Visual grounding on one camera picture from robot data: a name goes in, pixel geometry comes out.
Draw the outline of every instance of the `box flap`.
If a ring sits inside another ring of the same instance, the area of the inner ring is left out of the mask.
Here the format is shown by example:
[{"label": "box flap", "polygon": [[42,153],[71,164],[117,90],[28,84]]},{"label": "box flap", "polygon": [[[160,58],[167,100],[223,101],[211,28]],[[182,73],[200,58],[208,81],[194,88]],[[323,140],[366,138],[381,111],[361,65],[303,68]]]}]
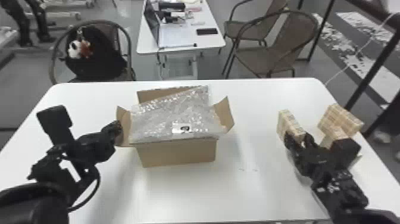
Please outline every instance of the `box flap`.
[{"label": "box flap", "polygon": [[184,86],[184,87],[176,87],[176,88],[168,88],[168,89],[151,89],[145,91],[138,91],[137,98],[139,103],[147,102],[153,99],[166,97],[168,95],[177,94],[179,92],[187,91],[195,88],[196,86]]},{"label": "box flap", "polygon": [[233,127],[233,125],[235,125],[232,112],[230,111],[228,97],[225,97],[219,103],[214,104],[213,107],[215,109],[215,112],[220,117],[221,125],[225,126],[226,131],[228,132]]},{"label": "box flap", "polygon": [[122,138],[115,141],[115,145],[119,147],[132,147],[129,144],[129,131],[130,131],[130,111],[122,107],[117,107],[117,120],[122,125]]}]

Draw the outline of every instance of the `panda plush toy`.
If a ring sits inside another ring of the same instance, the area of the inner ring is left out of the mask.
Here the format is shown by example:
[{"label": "panda plush toy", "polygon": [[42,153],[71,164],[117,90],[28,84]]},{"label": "panda plush toy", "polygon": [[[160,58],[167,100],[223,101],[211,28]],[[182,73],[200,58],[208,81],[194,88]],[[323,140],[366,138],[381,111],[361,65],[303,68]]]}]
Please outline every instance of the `panda plush toy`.
[{"label": "panda plush toy", "polygon": [[90,43],[88,41],[72,41],[68,48],[68,56],[74,59],[89,58],[93,52],[90,50]]}]

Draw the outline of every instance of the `backpack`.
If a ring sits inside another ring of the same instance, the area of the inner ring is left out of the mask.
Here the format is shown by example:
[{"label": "backpack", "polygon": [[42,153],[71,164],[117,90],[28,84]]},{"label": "backpack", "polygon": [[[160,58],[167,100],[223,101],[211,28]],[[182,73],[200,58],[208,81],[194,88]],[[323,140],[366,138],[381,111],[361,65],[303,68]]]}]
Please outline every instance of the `backpack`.
[{"label": "backpack", "polygon": [[68,54],[70,43],[77,40],[77,29],[72,30],[65,45],[66,66],[82,81],[110,80],[121,76],[127,67],[127,62],[114,48],[107,36],[94,26],[82,27],[82,36],[90,42],[92,55],[88,58],[71,58]]}]

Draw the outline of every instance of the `bubble wrap bag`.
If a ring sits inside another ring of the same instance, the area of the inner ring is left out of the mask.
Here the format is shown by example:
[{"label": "bubble wrap bag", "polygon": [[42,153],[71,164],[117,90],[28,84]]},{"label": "bubble wrap bag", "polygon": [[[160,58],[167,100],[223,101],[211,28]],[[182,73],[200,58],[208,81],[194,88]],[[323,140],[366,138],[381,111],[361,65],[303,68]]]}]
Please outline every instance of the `bubble wrap bag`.
[{"label": "bubble wrap bag", "polygon": [[214,107],[208,105],[208,87],[134,105],[131,144],[188,138],[219,138],[226,131]]}]

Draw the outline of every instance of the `smartphone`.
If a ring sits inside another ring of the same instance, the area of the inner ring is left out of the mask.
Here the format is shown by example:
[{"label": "smartphone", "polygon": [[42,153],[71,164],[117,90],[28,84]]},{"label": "smartphone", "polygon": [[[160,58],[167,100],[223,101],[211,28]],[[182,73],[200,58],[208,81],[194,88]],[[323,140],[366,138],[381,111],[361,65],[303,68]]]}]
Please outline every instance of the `smartphone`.
[{"label": "smartphone", "polygon": [[197,29],[196,31],[197,35],[218,34],[218,30],[216,28]]}]

